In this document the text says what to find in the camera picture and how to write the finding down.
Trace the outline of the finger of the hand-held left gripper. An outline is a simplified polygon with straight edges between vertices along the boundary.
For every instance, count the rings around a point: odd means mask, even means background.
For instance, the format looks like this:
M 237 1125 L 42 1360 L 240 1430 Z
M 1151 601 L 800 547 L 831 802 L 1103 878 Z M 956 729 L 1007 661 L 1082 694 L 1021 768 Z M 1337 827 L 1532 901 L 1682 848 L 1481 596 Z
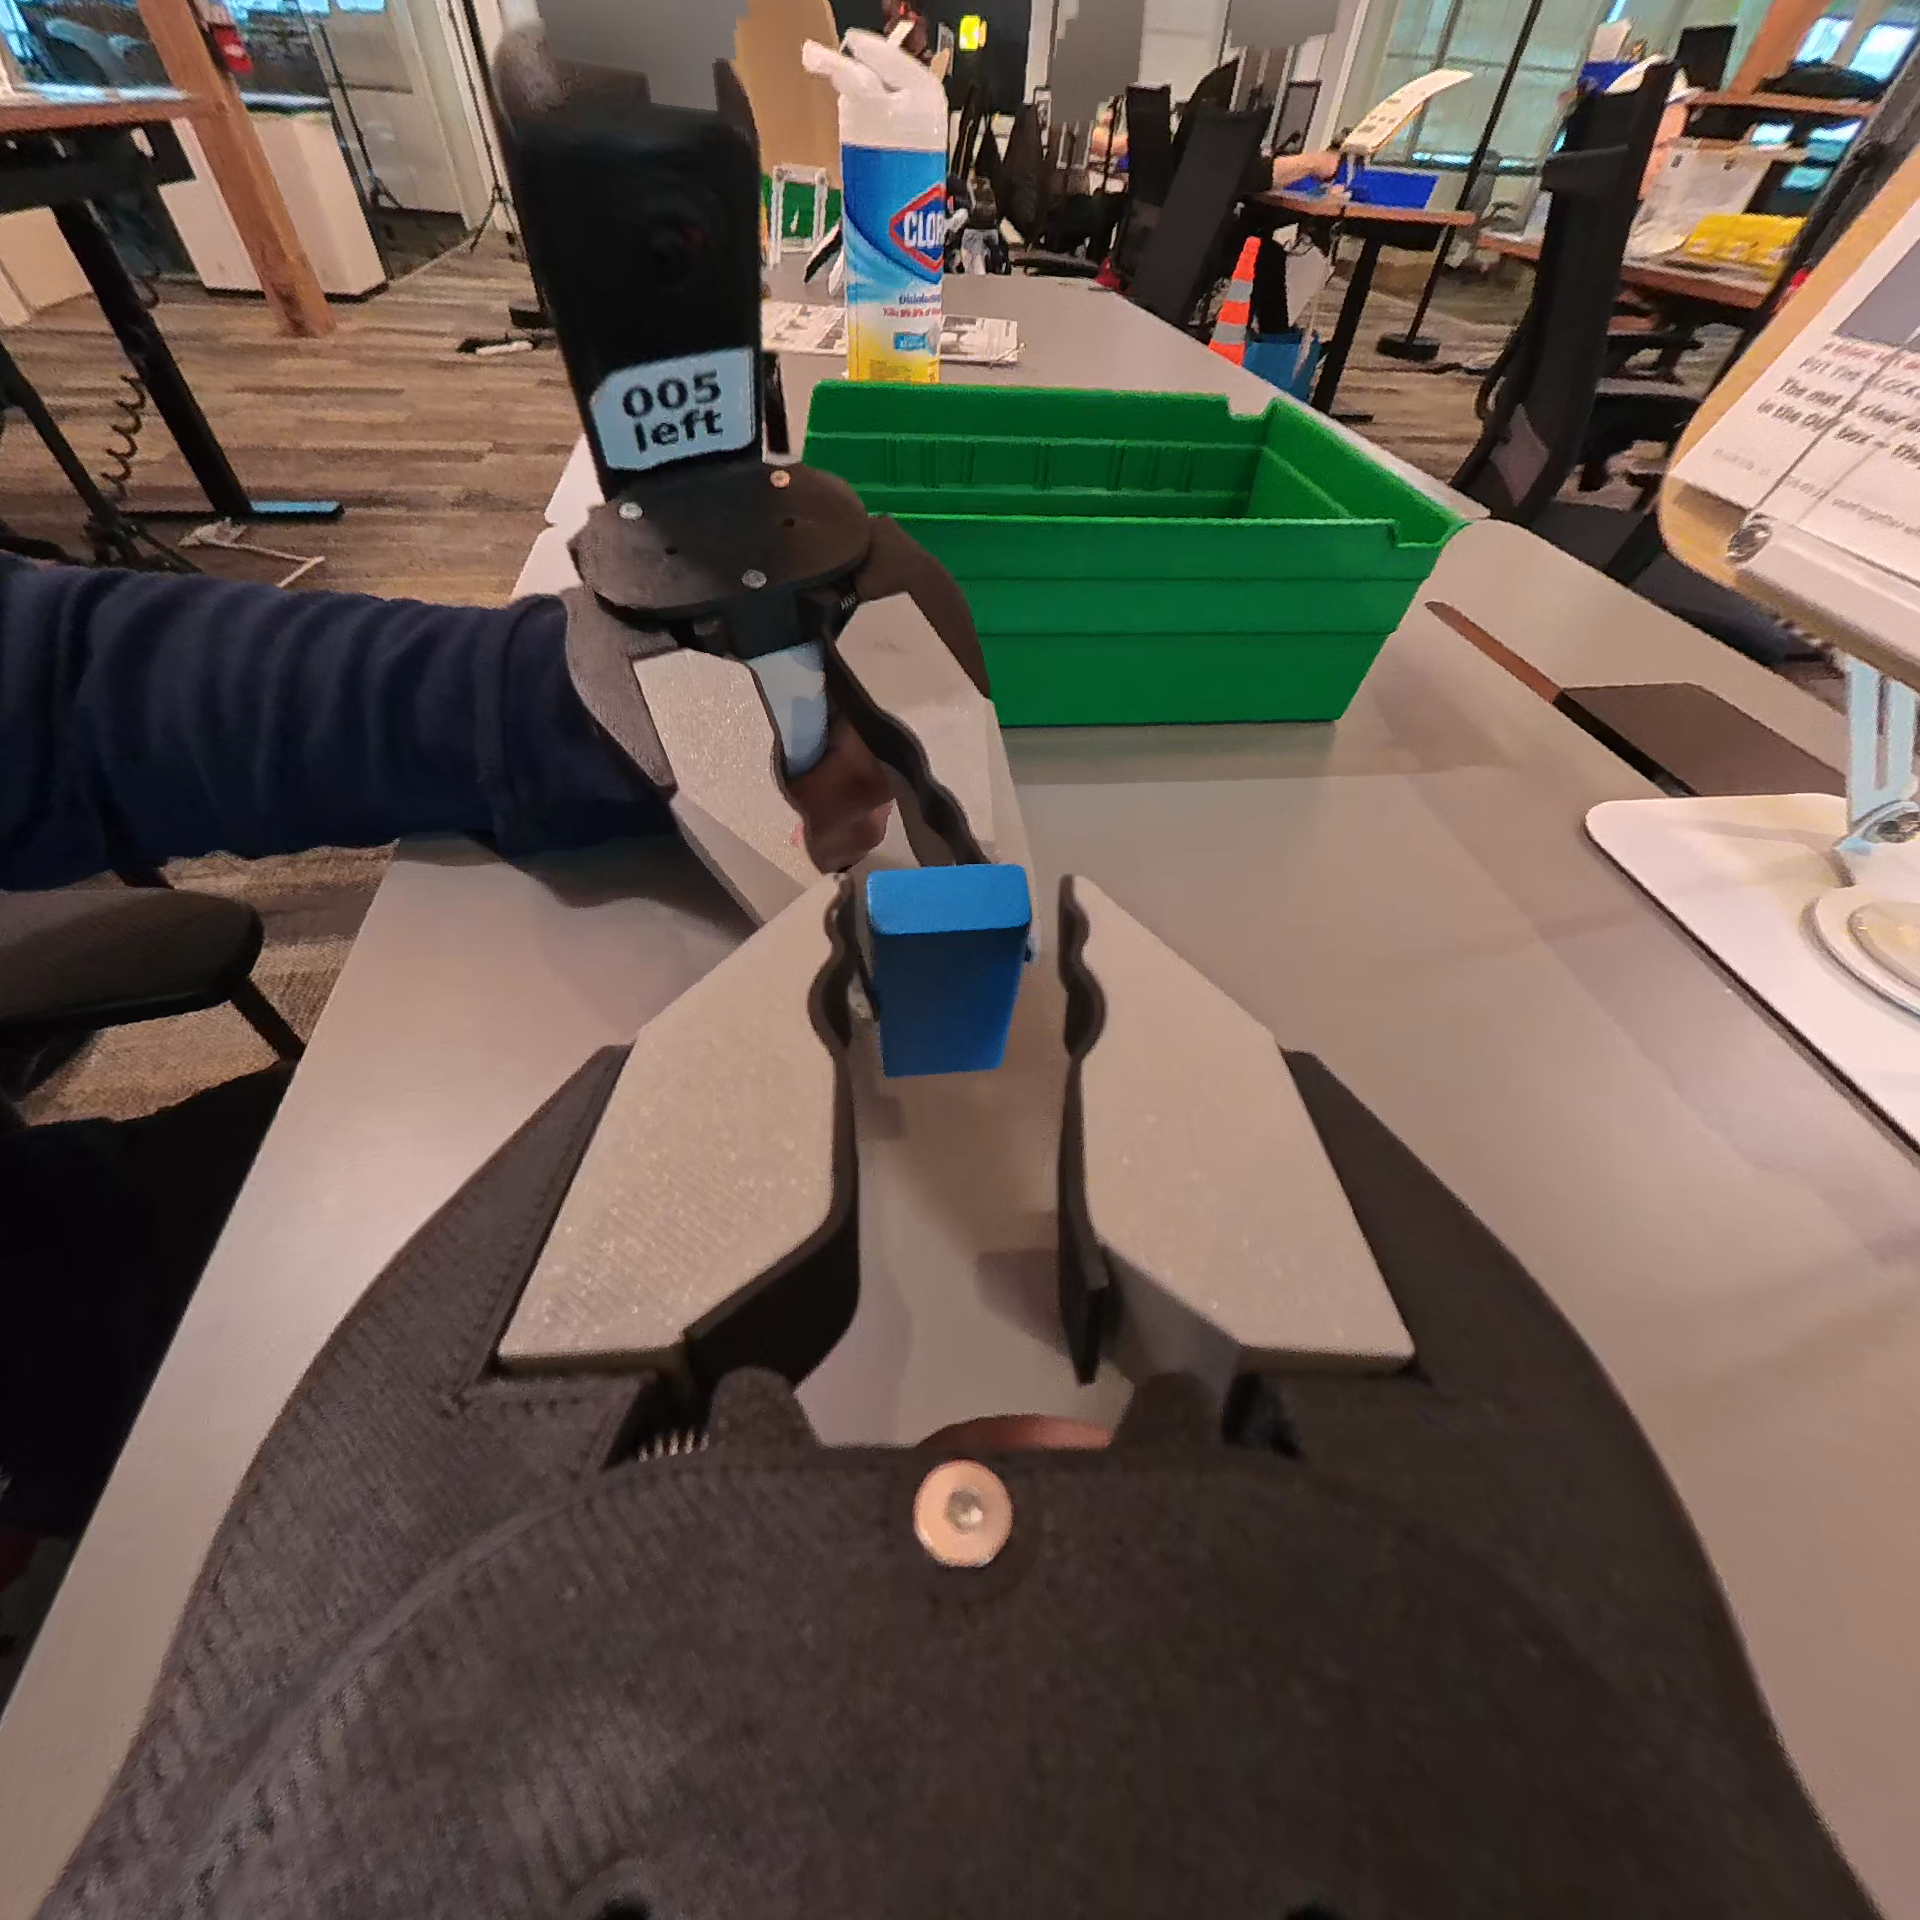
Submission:
M 826 684 L 883 771 L 919 866 L 1014 866 L 1039 880 L 996 707 L 905 592 L 859 602 L 826 647 Z
M 654 654 L 631 672 L 681 841 L 749 925 L 781 916 L 826 872 L 755 675 L 715 654 Z

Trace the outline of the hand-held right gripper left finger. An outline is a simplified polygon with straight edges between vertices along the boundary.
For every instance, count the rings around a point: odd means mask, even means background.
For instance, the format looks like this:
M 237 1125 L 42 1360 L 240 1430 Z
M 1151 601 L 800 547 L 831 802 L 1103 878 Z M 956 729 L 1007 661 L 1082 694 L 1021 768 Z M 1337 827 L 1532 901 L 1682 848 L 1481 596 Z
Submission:
M 852 890 L 824 878 L 633 1038 L 498 1339 L 514 1379 L 800 1386 L 859 1294 Z

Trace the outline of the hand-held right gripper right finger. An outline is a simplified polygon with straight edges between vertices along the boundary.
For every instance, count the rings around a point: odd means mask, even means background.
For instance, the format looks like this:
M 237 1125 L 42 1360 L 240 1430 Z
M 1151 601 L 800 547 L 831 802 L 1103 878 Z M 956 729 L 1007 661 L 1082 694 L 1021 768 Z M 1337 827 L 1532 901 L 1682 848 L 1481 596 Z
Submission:
M 1058 892 L 1069 1371 L 1389 1377 L 1416 1357 L 1274 1033 L 1087 876 Z

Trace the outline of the green plastic bin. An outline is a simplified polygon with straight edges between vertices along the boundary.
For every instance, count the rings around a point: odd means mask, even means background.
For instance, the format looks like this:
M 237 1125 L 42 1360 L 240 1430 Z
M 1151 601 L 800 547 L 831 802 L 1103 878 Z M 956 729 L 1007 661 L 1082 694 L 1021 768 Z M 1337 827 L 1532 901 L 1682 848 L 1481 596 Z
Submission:
M 1007 729 L 1334 723 L 1467 526 L 1282 396 L 840 379 L 803 463 L 954 579 Z

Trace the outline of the blue rectangular wooden block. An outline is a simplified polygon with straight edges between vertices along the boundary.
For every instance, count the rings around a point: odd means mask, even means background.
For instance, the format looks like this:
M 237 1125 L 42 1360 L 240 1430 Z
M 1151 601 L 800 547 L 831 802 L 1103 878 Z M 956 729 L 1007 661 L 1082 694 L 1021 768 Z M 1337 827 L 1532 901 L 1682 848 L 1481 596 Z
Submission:
M 1033 932 L 1026 869 L 875 871 L 863 908 L 879 1073 L 903 1082 L 998 1071 Z

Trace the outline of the person's left forearm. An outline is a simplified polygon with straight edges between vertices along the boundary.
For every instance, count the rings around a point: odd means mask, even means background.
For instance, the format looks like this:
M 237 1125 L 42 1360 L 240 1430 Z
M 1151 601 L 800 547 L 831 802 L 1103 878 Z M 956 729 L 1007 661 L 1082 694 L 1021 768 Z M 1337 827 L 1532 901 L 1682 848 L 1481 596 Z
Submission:
M 4 559 L 1 886 L 228 852 L 670 834 L 590 719 L 566 610 Z

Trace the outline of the person's left hand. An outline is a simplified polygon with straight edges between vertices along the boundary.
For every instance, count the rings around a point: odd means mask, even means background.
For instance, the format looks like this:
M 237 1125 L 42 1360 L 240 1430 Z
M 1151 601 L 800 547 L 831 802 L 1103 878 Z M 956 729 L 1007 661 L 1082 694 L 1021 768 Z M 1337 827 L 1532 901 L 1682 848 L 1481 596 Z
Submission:
M 788 773 L 783 788 L 821 875 L 848 872 L 875 852 L 895 809 L 892 771 L 841 716 L 827 726 L 818 761 Z

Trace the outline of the white disinfectant spray bottle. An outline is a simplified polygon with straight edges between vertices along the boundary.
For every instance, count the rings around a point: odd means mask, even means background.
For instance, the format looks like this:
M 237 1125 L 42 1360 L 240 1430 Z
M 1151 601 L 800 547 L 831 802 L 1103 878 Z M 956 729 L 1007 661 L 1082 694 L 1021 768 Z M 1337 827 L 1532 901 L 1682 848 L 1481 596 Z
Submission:
M 836 97 L 845 363 L 852 381 L 933 385 L 947 252 L 947 97 L 902 42 L 852 29 L 807 40 Z

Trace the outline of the white cabinet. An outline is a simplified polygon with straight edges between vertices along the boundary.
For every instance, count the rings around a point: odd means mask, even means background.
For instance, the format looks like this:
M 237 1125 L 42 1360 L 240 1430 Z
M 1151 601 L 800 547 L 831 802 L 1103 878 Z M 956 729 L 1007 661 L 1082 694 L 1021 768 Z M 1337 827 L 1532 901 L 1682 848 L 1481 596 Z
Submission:
M 329 303 L 361 303 L 381 293 L 388 271 L 329 110 L 250 109 L 248 121 L 322 295 Z M 211 296 L 262 300 L 263 288 L 211 180 L 197 130 L 180 122 L 177 138 L 190 174 L 155 193 L 191 275 Z

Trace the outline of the white document stand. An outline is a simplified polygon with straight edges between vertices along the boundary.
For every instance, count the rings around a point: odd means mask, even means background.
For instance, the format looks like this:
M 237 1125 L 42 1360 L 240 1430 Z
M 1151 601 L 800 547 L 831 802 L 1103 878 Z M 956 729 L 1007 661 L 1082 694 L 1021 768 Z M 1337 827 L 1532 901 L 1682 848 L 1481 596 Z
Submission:
M 1914 540 L 1748 515 L 1739 587 L 1841 654 L 1841 796 L 1595 805 L 1595 848 L 1841 1082 L 1917 1140 Z

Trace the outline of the black pole stand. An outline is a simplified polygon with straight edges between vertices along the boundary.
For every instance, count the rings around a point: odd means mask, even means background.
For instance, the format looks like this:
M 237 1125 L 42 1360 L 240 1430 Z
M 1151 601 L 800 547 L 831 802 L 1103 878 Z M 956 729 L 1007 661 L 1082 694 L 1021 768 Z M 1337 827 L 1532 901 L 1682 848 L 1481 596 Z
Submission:
M 1544 9 L 1541 3 L 1528 3 L 1528 5 L 1526 5 L 1526 13 L 1524 13 L 1524 16 L 1521 16 L 1521 21 L 1520 21 L 1518 33 L 1516 33 L 1516 36 L 1513 36 L 1513 40 L 1511 40 L 1511 47 L 1510 47 L 1510 50 L 1507 50 L 1507 54 L 1506 54 L 1506 61 L 1503 61 L 1503 67 L 1502 67 L 1502 70 L 1500 70 L 1497 88 L 1495 88 L 1495 92 L 1493 92 L 1493 97 L 1491 97 L 1491 104 L 1489 104 L 1489 109 L 1487 109 L 1487 112 L 1486 112 L 1486 118 L 1483 118 L 1479 136 L 1477 136 L 1477 141 L 1475 141 L 1475 146 L 1474 146 L 1474 150 L 1472 150 L 1472 154 L 1470 154 L 1467 166 L 1465 166 L 1465 170 L 1463 170 L 1463 174 L 1461 174 L 1461 180 L 1459 180 L 1459 195 L 1457 195 L 1457 203 L 1456 203 L 1453 209 L 1456 209 L 1457 212 L 1467 214 L 1467 224 L 1470 224 L 1470 226 L 1475 223 L 1475 214 L 1477 214 L 1475 186 L 1477 186 L 1479 176 L 1486 172 L 1486 161 L 1487 161 L 1487 157 L 1489 157 L 1489 152 L 1491 152 L 1493 134 L 1495 134 L 1497 129 L 1500 129 L 1500 121 L 1502 121 L 1502 116 L 1503 116 L 1503 110 L 1506 110 L 1507 101 L 1510 101 L 1510 94 L 1511 94 L 1513 85 L 1516 85 L 1516 81 L 1518 81 L 1518 74 L 1520 74 L 1520 70 L 1521 70 L 1524 54 L 1526 54 L 1528 45 L 1530 45 L 1530 40 L 1532 40 L 1532 36 L 1534 36 L 1534 30 L 1535 30 L 1535 24 L 1537 24 L 1537 21 L 1539 21 L 1541 9 Z M 1449 254 L 1449 248 L 1452 248 L 1452 244 L 1453 244 L 1452 233 L 1453 233 L 1453 231 L 1448 231 L 1448 233 L 1446 233 L 1442 239 L 1437 239 L 1436 244 L 1434 244 L 1434 252 L 1432 252 L 1432 263 L 1430 263 L 1427 275 L 1426 275 L 1426 278 L 1423 278 L 1423 283 L 1421 283 L 1418 300 L 1416 300 L 1416 305 L 1411 307 L 1409 321 L 1404 324 L 1404 331 L 1402 331 L 1400 334 L 1392 334 L 1392 332 L 1389 332 L 1389 334 L 1383 334 L 1383 337 L 1378 340 L 1378 350 L 1380 350 L 1380 355 L 1382 355 L 1383 358 L 1389 358 L 1392 363 L 1400 363 L 1400 364 L 1407 364 L 1407 367 L 1418 367 L 1418 369 L 1427 369 L 1427 367 L 1432 367 L 1432 364 L 1436 363 L 1437 350 L 1439 350 L 1439 342 L 1437 342 L 1437 339 L 1430 339 L 1430 337 L 1426 334 L 1426 318 L 1427 318 L 1427 309 L 1430 309 L 1430 305 L 1432 305 L 1432 299 L 1434 299 L 1434 295 L 1436 295 L 1436 290 L 1437 290 L 1437 286 L 1439 286 L 1439 283 L 1442 283 L 1442 277 L 1443 277 L 1443 273 L 1446 273 L 1446 267 L 1448 267 L 1448 254 Z

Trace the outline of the dark rectangular mat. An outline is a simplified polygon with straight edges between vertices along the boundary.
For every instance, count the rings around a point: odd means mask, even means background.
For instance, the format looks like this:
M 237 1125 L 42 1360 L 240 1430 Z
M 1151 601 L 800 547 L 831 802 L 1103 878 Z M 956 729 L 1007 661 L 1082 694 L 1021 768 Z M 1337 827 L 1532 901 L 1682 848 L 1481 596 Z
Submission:
M 1698 684 L 1564 687 L 1551 707 L 1670 799 L 1846 796 L 1841 773 Z

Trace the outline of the background document stand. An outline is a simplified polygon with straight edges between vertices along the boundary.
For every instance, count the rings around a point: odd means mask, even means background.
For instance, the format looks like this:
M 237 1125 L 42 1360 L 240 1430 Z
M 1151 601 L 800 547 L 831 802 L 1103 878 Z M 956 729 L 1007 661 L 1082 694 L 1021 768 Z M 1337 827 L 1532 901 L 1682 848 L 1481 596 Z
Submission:
M 1436 98 L 1456 86 L 1472 83 L 1474 79 L 1475 77 L 1470 69 L 1459 67 L 1437 67 L 1427 70 L 1372 106 L 1345 134 L 1339 136 L 1337 150 L 1344 157 L 1358 157 L 1362 162 L 1368 162 L 1372 157 L 1380 154 L 1383 146 L 1392 145 Z

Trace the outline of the wooden post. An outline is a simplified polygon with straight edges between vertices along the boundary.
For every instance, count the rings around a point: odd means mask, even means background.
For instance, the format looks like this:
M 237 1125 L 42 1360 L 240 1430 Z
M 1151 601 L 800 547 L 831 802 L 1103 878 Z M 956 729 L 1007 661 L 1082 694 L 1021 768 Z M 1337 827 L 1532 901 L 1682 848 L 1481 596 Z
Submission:
M 322 340 L 335 329 L 268 154 L 224 57 L 191 3 L 138 3 L 170 86 L 183 94 L 211 185 L 246 248 L 281 334 Z

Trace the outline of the black standing desk frame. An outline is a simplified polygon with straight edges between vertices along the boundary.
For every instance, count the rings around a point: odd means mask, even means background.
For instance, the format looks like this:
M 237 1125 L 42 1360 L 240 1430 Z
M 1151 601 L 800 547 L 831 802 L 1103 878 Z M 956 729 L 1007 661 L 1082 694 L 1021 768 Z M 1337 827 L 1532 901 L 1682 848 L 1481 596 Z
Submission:
M 344 516 L 344 504 L 331 498 L 258 498 L 246 491 L 101 214 L 105 205 L 138 191 L 188 180 L 180 145 L 188 116 L 185 97 L 168 88 L 65 86 L 4 94 L 1 212 L 51 216 L 124 361 L 129 419 L 117 428 L 107 480 L 88 471 L 9 348 L 1 350 L 4 409 L 19 413 L 56 460 L 103 564 L 132 564 L 141 550 L 161 566 L 180 564 L 125 507 L 132 459 L 150 411 L 203 494 L 203 509 L 164 509 L 157 519 L 331 525 Z

